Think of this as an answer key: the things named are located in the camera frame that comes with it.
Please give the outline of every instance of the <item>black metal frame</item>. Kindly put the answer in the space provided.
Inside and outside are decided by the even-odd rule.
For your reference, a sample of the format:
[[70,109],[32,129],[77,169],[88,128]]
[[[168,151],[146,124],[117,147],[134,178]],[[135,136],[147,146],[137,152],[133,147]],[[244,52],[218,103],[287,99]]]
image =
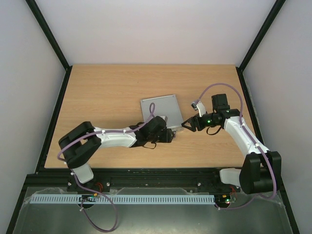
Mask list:
[[[246,100],[247,108],[249,110],[253,128],[257,138],[263,142],[257,118],[254,112],[254,108],[250,99],[250,94],[244,79],[243,71],[264,38],[266,32],[268,31],[273,20],[277,16],[279,10],[283,6],[286,0],[276,0],[274,6],[272,7],[269,15],[267,16],[265,22],[263,23],[259,33],[254,39],[250,49],[248,50],[245,58],[243,59],[240,67],[237,67],[238,78],[243,90],[243,94]],[[47,39],[49,40],[51,46],[53,47],[56,55],[58,56],[60,62],[62,63],[66,74],[59,92],[57,103],[54,108],[54,112],[51,118],[51,122],[48,128],[48,132],[42,147],[42,151],[39,157],[39,161],[36,167],[36,173],[27,175],[21,193],[19,195],[17,205],[15,207],[14,213],[11,218],[11,222],[7,229],[7,234],[13,232],[24,196],[28,187],[66,187],[69,179],[69,170],[68,169],[45,169],[44,164],[46,161],[47,153],[50,148],[52,136],[56,126],[56,122],[59,116],[60,108],[62,101],[65,95],[67,83],[70,77],[72,66],[70,66],[62,53],[56,39],[54,38],[47,22],[45,21],[38,5],[34,0],[26,0],[31,11],[33,12],[35,18],[37,19],[39,25],[41,26],[43,32],[45,33]],[[154,181],[157,180],[161,183],[159,184],[162,187],[183,187],[183,188],[196,188],[199,192],[206,191],[209,189],[209,184],[205,184],[207,179],[214,179],[214,170],[213,168],[186,168],[186,169],[94,169],[95,174],[105,175],[105,178],[115,187],[122,186],[135,186],[141,185],[145,186],[146,181],[148,183],[154,184]],[[294,234],[299,233],[298,226],[296,224],[287,193],[284,185],[282,184],[280,188],[281,197],[286,206],[286,211],[288,218],[292,227]]]

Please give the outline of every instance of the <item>wooden tabletop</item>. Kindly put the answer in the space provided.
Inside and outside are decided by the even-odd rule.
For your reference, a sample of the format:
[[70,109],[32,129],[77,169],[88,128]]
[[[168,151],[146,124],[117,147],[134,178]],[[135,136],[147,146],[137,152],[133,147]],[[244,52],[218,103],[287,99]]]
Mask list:
[[[184,120],[196,112],[191,102],[210,84],[224,82],[242,89],[234,65],[74,65],[45,168],[64,168],[57,160],[58,140],[84,121],[99,128],[124,128],[143,121],[140,100],[176,94]],[[211,88],[201,100],[211,112],[211,96],[226,93],[231,108],[239,109],[236,93],[225,86]],[[244,101],[243,116],[253,129]],[[242,166],[244,157],[231,136],[221,130],[178,132],[170,144],[154,150],[99,149],[89,163],[93,168],[181,168]]]

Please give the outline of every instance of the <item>robotic arm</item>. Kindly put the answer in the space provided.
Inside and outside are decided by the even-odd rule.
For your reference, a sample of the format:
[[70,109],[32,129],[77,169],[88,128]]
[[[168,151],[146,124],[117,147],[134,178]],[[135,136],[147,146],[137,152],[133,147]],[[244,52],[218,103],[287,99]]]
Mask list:
[[[175,137],[174,132],[166,127],[166,121],[159,116],[149,122],[142,122],[124,129],[101,129],[92,126],[91,122],[83,122],[71,132],[63,136],[58,144],[63,150],[64,162],[84,184],[93,179],[94,175],[88,160],[100,148],[123,146],[134,148],[147,142],[170,143]],[[89,135],[84,144],[80,139]]]
[[234,139],[245,157],[245,161],[242,169],[221,169],[221,182],[241,187],[246,194],[272,191],[273,180],[260,148],[269,159],[278,190],[281,184],[281,156],[279,153],[271,152],[256,138],[246,125],[244,118],[240,116],[240,111],[230,108],[226,94],[212,96],[212,103],[213,112],[208,114],[200,101],[193,102],[192,107],[198,110],[198,114],[183,122],[182,127],[196,132],[202,131],[206,127],[220,126]]

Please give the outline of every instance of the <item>metal grille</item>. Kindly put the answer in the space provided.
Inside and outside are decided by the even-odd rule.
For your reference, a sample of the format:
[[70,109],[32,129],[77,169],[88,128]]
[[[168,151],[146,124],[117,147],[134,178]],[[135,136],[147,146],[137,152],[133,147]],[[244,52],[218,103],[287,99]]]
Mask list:
[[[115,204],[214,204],[213,195],[108,195]],[[79,204],[82,195],[35,194],[31,204]],[[110,204],[104,197],[89,198],[84,204]]]

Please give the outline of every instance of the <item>white wall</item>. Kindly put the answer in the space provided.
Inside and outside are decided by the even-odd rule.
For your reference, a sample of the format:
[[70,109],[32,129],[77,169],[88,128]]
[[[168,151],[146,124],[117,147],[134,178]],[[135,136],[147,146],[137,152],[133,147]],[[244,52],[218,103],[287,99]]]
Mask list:
[[312,1],[286,1],[245,71],[300,232],[312,233]]
[[236,64],[275,0],[37,0],[74,63]]
[[0,233],[36,167],[64,69],[24,0],[0,1]]

